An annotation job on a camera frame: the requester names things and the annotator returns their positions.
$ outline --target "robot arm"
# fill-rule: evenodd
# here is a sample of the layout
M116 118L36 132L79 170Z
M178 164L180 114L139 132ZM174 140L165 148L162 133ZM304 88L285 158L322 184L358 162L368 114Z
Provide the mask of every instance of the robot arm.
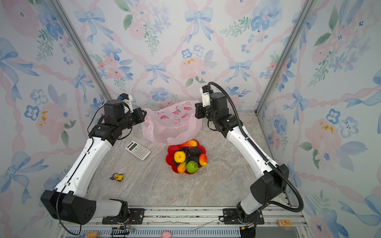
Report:
M209 86L204 86L201 93L202 102L195 105L195 117L206 117L208 121L212 121L216 130L238 148L257 178L250 186L249 195L237 205L239 219L242 222L252 222L258 211L285 191L286 184L296 194L299 208L292 210L284 205L283 208L301 211L303 201L295 187L287 180L288 168L286 165L279 166L256 144L239 121L236 111L235 115L229 114L226 92L213 93ZM120 222L128 221L130 213L126 201L93 201L83 197L101 160L115 141L120 139L122 131L144 122L146 112L141 108L132 110L131 101L130 95L121 94L119 99L105 103L105 115L89 133L89 139L71 170L53 191L44 191L41 201L53 218L82 225L92 218L106 216L115 217Z
M213 92L210 85L215 85L222 92ZM252 221L259 211L269 203L273 203L270 202L271 199L285 191L287 184L292 185L287 180L289 170L286 165L279 166L254 141L243 123L238 121L238 114L234 105L232 107L235 115L229 114L228 95L219 85L209 83L207 86L203 86L200 92L202 103L195 105L196 118L206 117L212 121L216 130L238 148L254 171L256 181L250 186L249 195L237 205L237 214L241 222ZM299 208L293 211L301 211L302 209L303 201L301 200L301 202L299 201Z
M41 201L53 218L83 225L97 217L117 217L121 222L130 217L125 201L93 201L84 196L101 160L122 136L122 131L144 122L147 113L141 108L132 110L131 101L130 95L121 94L118 99L105 103L105 115L92 128L70 171L53 191L43 192Z

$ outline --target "yellow fruit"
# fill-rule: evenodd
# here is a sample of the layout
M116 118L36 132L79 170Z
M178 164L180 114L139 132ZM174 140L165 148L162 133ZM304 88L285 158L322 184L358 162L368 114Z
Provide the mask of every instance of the yellow fruit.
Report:
M183 151L177 151L175 154L174 154L174 161L176 163L182 163L185 161L185 153Z
M182 162L181 164L179 164L179 167L177 167L177 172L182 174L185 172L186 168L187 168L187 164L185 162Z

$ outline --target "mango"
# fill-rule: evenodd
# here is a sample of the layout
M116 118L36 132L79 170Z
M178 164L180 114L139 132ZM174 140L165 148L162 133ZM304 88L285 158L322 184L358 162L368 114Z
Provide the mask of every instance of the mango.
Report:
M185 142L184 144L180 145L181 147L196 147L197 146L197 141L195 140L190 140Z
M185 153L183 151L177 151L174 155L173 158L176 163L182 163L185 161Z
M199 163L201 166L206 166L208 164L208 159L205 154L201 154L199 157Z

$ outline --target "calculator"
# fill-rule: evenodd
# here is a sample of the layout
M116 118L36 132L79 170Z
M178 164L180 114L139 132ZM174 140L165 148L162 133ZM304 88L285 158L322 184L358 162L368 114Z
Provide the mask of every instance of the calculator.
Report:
M148 149L141 146L135 141L131 141L130 144L126 146L124 149L126 149L131 154L135 155L141 160L145 160L145 158L147 158L147 156L151 153L151 151L149 151Z

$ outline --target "calculator display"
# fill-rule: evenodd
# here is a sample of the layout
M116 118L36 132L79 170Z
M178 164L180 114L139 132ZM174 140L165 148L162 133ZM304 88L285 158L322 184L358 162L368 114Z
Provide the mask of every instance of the calculator display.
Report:
M133 146L131 146L131 148L129 148L129 150L130 151L132 151L132 149L134 149L135 148L135 146L137 146L138 144L137 143L135 143Z

